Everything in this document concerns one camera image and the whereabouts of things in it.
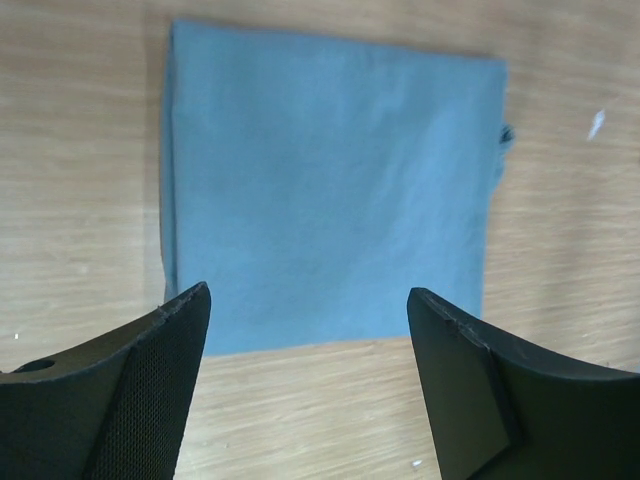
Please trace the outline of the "blue-grey t-shirt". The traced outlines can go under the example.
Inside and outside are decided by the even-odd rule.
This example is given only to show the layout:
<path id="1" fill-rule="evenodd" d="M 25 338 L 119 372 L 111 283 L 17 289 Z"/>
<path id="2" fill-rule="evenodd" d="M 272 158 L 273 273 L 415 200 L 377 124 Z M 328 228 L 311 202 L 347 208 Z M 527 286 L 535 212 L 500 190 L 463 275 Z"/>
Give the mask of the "blue-grey t-shirt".
<path id="1" fill-rule="evenodd" d="M 480 315 L 512 135 L 505 61 L 173 23 L 166 293 L 205 282 L 205 353 L 404 336 L 428 288 Z"/>

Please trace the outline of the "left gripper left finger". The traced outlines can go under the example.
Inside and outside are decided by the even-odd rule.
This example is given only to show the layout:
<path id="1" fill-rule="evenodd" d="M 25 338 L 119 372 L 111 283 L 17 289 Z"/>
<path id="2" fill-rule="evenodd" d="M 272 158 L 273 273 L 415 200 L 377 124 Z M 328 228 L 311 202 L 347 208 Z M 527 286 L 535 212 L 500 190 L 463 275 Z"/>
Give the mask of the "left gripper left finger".
<path id="1" fill-rule="evenodd" d="M 210 310 L 198 283 L 137 320 L 2 374 L 2 478 L 173 478 Z"/>

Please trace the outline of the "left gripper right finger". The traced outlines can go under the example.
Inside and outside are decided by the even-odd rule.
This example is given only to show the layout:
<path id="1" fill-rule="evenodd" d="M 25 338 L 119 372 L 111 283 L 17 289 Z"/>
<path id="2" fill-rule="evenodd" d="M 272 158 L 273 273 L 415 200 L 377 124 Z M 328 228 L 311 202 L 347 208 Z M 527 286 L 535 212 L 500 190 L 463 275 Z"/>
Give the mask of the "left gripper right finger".
<path id="1" fill-rule="evenodd" d="M 442 478 L 638 478 L 638 374 L 540 347 L 424 288 L 407 314 Z"/>

